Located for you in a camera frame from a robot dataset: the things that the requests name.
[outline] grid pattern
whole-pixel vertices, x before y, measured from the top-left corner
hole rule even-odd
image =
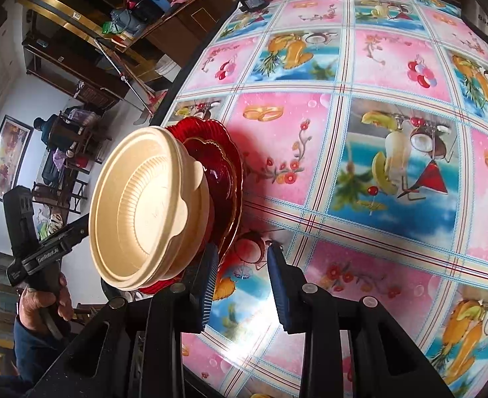
[[[225,396],[298,393],[302,340],[280,330],[257,254],[272,239],[335,296],[377,297],[455,394],[487,381],[488,45],[459,15],[439,0],[272,0],[237,10],[198,59],[164,125],[222,121],[247,170],[218,277],[229,296],[184,338],[185,364]],[[465,335],[445,353],[443,333],[473,300],[467,330],[484,329],[465,369]]]

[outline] black device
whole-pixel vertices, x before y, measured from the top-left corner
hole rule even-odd
[[[145,24],[152,24],[157,19],[163,16],[164,12],[152,0],[129,0],[133,1],[135,5],[131,11],[133,14]]]
[[[32,218],[34,207],[30,189],[16,186],[4,194],[2,203],[15,258],[7,269],[10,284],[15,287],[25,282],[32,289],[52,292],[58,297],[59,261],[88,235],[89,216],[86,214],[39,241]],[[57,303],[41,309],[40,315],[57,340],[70,332],[69,323],[57,313]]]
[[[241,4],[240,10],[243,12],[257,12],[265,9],[270,4],[269,0],[238,0]]]
[[[181,333],[209,320],[217,248],[208,244],[181,282],[150,299],[111,299],[28,393],[29,398],[222,398],[183,367]],[[452,398],[439,374],[374,298],[350,301],[307,283],[272,243],[267,265],[279,320],[304,333],[300,398],[343,398],[340,330],[349,331],[354,396]]]

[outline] framed painting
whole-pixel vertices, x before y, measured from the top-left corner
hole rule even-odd
[[[32,127],[11,116],[4,116],[0,128],[0,201],[17,181],[32,131]]]

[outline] wooden chair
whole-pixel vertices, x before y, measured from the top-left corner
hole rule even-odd
[[[73,131],[67,124],[73,124],[74,127],[78,128],[78,132],[76,133],[76,131]],[[76,166],[76,158],[86,158],[89,161],[101,165],[102,161],[99,160],[98,157],[101,144],[103,141],[111,141],[111,138],[105,133],[90,127],[81,126],[76,121],[73,121],[62,114],[60,114],[59,118],[56,118],[56,121],[52,124],[48,138],[51,139],[54,136],[61,136],[72,141],[72,146],[69,149],[70,152],[72,152],[72,157],[68,157],[65,160],[65,166],[86,174],[89,174],[89,171]]]
[[[84,196],[84,189],[87,183],[79,180],[77,175],[78,172],[76,170],[64,169],[58,188],[34,182],[32,187],[33,202],[81,214],[81,201],[87,200],[87,197]],[[80,186],[75,191],[76,183],[80,184]],[[75,203],[74,208],[71,208],[72,198]]]

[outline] white wall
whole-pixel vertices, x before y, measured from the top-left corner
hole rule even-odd
[[[67,94],[35,76],[21,75],[12,84],[0,107],[0,126],[5,115],[32,126],[38,116],[46,120],[53,113],[57,114],[63,110],[68,100]],[[41,132],[34,130],[21,163],[18,185],[32,188],[45,149],[45,144],[41,142]],[[0,251],[11,254],[2,202],[0,202]]]

